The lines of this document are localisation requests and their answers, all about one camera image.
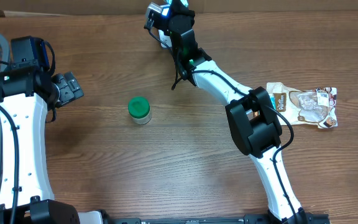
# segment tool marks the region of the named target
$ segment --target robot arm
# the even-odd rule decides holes
[[[83,96],[74,75],[55,71],[55,54],[50,44],[34,37],[12,39],[14,61],[4,72],[0,72],[0,106],[12,118],[19,143],[19,186],[15,189],[15,147],[12,126],[7,122],[6,113],[0,111],[2,124],[3,173],[0,191],[0,211],[10,212],[12,204],[17,205],[18,214],[33,207],[54,204],[65,205],[54,199],[49,184],[45,155],[45,120],[49,110]],[[49,67],[45,46],[52,52],[52,66]],[[17,203],[14,200],[17,192]]]
[[[191,28],[194,16],[195,13],[179,0],[173,0],[168,9],[152,3],[146,12],[144,28],[156,27],[169,36],[181,78],[206,90],[225,106],[232,138],[239,150],[252,159],[264,185],[270,220],[274,223],[307,223],[285,172],[279,150],[282,129],[277,115],[267,108],[273,108],[269,95],[262,87],[252,90],[239,84],[198,48]],[[249,121],[246,114],[251,110],[259,111],[260,115]]]

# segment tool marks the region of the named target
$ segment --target food package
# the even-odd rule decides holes
[[[273,107],[290,122],[290,124],[313,124],[318,128],[338,126],[336,107],[336,88],[325,87],[301,91],[286,87],[280,82],[267,83]],[[281,125],[286,125],[279,118]]]

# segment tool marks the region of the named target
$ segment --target wooden table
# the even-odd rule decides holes
[[[56,200],[113,217],[178,218],[266,213],[251,160],[233,144],[224,108],[188,82],[170,87],[168,51],[139,16],[0,19],[6,39],[48,40],[57,71],[73,71],[85,97],[47,125],[48,174]],[[339,126],[295,126],[283,153],[307,212],[358,223],[358,11],[197,15],[199,46],[240,83],[338,88]],[[153,119],[134,124],[133,96]],[[283,128],[282,141],[288,139]]]

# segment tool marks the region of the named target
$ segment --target green cap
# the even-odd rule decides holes
[[[128,111],[133,118],[144,118],[150,112],[149,102],[141,96],[133,97],[128,103]]]

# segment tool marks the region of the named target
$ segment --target blue light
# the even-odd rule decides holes
[[[164,0],[164,1],[168,4],[172,4],[172,0]],[[180,1],[184,6],[186,6],[186,7],[189,6],[189,3],[187,2],[187,0],[180,0]]]
[[[162,15],[167,16],[168,15],[169,8],[162,9]]]

